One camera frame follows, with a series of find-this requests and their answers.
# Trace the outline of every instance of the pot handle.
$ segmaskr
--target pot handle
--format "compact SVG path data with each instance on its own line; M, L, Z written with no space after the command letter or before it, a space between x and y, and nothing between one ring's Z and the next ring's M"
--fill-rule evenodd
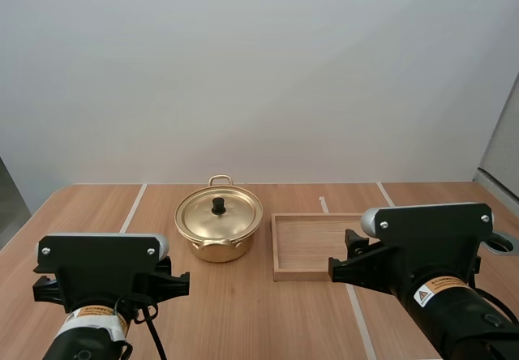
M211 246L211 245L234 246L233 243L230 240L228 240L228 239L224 239L224 240L203 240L200 244L197 244L195 242L193 242L192 244L195 247L195 249L198 249L199 251L201 251L205 247Z
M227 179L229 181L229 184L231 186L234 186L233 179L230 178L230 176L227 175L215 175L212 178L209 179L209 186L212 186L212 183L217 179Z

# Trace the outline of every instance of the warning label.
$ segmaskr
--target warning label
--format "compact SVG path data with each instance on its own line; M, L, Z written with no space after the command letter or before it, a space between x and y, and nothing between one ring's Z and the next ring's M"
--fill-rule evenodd
M111 309L106 306L85 306L81 307L77 310L72 311L69 316L66 318L65 322L72 321L73 319L79 317L87 317L92 315L104 315L111 316L114 315L114 309ZM122 330L124 331L124 335L128 333L128 324L126 320L118 313L119 322L121 323Z
M414 300L418 302L421 307L425 307L437 293L445 289L451 289L452 287L470 288L464 281L454 276L435 277L420 286L416 293L414 293Z

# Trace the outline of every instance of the lid knob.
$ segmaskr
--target lid knob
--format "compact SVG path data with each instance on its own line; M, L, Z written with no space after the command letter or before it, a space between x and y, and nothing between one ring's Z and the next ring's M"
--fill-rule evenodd
M215 216L221 216L227 209L224 206L225 200L223 198L215 198L212 200L212 209L211 212Z

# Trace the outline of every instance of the wooden tray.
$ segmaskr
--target wooden tray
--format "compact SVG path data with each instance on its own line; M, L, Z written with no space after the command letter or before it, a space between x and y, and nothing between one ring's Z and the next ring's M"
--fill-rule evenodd
M345 230L362 214L273 214L274 281L330 281L328 257L346 259Z

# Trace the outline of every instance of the metal pot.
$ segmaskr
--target metal pot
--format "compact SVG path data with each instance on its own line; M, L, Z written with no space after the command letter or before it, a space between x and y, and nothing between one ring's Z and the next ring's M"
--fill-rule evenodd
M229 184L214 186L217 179L227 179ZM254 194L236 187L229 176L217 175L178 205L175 224L195 256L223 263L251 248L262 216L263 207Z

